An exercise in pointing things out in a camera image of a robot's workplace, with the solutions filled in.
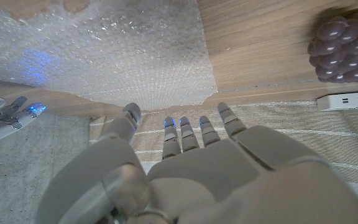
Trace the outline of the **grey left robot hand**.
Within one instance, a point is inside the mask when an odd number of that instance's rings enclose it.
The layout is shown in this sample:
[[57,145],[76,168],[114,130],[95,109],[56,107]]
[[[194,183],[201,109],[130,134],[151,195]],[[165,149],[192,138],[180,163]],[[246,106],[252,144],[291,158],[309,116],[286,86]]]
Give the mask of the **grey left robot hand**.
[[135,103],[49,183],[37,223],[358,223],[358,196],[304,144],[265,126],[247,128],[225,103],[228,137],[200,118],[166,118],[162,160],[146,172],[131,140]]

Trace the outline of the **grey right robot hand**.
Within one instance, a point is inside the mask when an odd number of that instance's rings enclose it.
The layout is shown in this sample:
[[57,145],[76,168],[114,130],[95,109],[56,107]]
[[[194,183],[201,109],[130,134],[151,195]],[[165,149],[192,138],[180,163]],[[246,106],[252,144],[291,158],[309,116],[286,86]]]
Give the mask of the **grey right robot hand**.
[[20,111],[26,101],[26,97],[19,96],[8,104],[4,98],[0,98],[0,140],[26,127],[47,108],[42,103],[32,103]]

